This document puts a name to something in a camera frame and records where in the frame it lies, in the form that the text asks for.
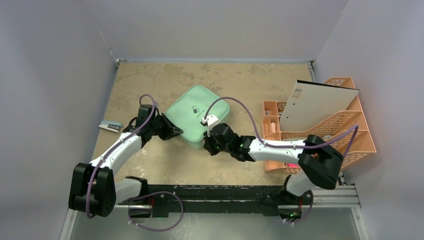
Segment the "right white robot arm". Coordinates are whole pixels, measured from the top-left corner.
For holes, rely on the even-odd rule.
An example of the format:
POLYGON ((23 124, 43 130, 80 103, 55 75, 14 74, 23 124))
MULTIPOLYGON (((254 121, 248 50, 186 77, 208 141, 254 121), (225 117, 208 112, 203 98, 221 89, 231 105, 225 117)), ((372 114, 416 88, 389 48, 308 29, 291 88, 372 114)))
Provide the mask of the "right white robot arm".
POLYGON ((288 204, 315 187, 335 189, 344 160, 343 154, 316 135, 295 141, 263 140, 238 135, 225 123, 203 135, 203 147, 211 156, 227 153, 240 162, 274 161, 299 166, 300 171, 291 175, 280 191, 288 204))

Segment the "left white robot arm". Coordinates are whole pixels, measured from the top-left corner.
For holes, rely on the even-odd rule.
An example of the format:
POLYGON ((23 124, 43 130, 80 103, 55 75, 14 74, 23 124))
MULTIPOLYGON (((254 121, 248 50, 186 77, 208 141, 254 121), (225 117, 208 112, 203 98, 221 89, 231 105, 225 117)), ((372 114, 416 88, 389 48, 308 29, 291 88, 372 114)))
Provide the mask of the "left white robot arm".
POLYGON ((122 130, 118 140, 96 159, 78 163, 72 172, 68 207, 86 213, 88 218, 107 217, 115 205, 132 200, 138 205, 149 199, 148 181, 127 176, 115 182, 124 163, 141 150, 152 137, 166 141, 184 131, 154 106, 143 104, 138 115, 122 130))

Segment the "mint green storage case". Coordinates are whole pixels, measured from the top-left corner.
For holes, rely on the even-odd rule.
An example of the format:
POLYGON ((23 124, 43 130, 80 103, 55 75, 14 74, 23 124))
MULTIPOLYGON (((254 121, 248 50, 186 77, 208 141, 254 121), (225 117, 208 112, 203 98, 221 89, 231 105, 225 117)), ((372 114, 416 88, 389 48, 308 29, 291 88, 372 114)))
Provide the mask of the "mint green storage case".
POLYGON ((175 126, 183 130, 179 137, 196 150, 203 148, 207 128, 201 124, 209 106, 219 96, 202 85, 195 85, 180 96, 165 112, 175 126))

